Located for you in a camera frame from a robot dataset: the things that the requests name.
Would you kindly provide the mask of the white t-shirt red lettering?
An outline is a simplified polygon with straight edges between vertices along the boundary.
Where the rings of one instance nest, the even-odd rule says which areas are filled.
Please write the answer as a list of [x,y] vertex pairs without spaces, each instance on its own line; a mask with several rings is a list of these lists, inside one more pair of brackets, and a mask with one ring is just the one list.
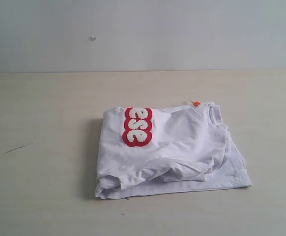
[[246,162],[213,102],[103,115],[95,195],[101,199],[251,186]]

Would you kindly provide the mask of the orange neck label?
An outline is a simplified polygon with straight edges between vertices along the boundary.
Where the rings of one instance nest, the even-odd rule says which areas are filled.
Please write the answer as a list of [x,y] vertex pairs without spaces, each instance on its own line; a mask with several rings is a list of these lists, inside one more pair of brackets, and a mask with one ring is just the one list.
[[194,105],[195,107],[197,107],[197,106],[201,105],[201,103],[198,102],[198,101],[195,101],[195,102],[193,102],[193,105]]

